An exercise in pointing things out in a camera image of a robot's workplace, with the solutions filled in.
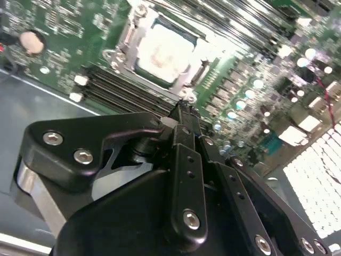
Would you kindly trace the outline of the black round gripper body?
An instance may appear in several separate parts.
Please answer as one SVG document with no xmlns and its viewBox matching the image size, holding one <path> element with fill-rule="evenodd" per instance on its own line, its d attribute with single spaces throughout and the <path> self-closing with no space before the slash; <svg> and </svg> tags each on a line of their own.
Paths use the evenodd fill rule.
<svg viewBox="0 0 341 256">
<path fill-rule="evenodd" d="M 149 172 L 77 211 L 53 255 L 248 255 L 223 197 L 202 176 Z"/>
</svg>

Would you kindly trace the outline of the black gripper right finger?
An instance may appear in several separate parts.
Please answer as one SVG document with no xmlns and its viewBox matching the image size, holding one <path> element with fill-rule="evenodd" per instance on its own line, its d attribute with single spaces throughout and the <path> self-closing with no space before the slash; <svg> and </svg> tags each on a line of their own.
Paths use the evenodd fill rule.
<svg viewBox="0 0 341 256">
<path fill-rule="evenodd" d="M 208 167 L 209 179 L 222 194 L 241 233 L 244 255 L 331 255 L 317 233 L 248 165 L 237 157 L 225 160 L 195 107 L 191 127 Z"/>
</svg>

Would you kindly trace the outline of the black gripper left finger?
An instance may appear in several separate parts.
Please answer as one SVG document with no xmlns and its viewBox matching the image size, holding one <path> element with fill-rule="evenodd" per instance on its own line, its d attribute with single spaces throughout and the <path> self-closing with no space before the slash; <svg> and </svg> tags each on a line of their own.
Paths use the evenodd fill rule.
<svg viewBox="0 0 341 256">
<path fill-rule="evenodd" d="M 191 107 L 185 101 L 178 102 L 166 122 L 140 112 L 32 123 L 22 139 L 17 184 L 44 217 L 60 212 L 58 236 L 77 211 L 98 200 L 91 197 L 91 189 L 105 168 L 115 165 L 122 169 L 141 161 L 152 164 L 144 174 L 189 171 L 201 175 L 203 181 Z"/>
</svg>

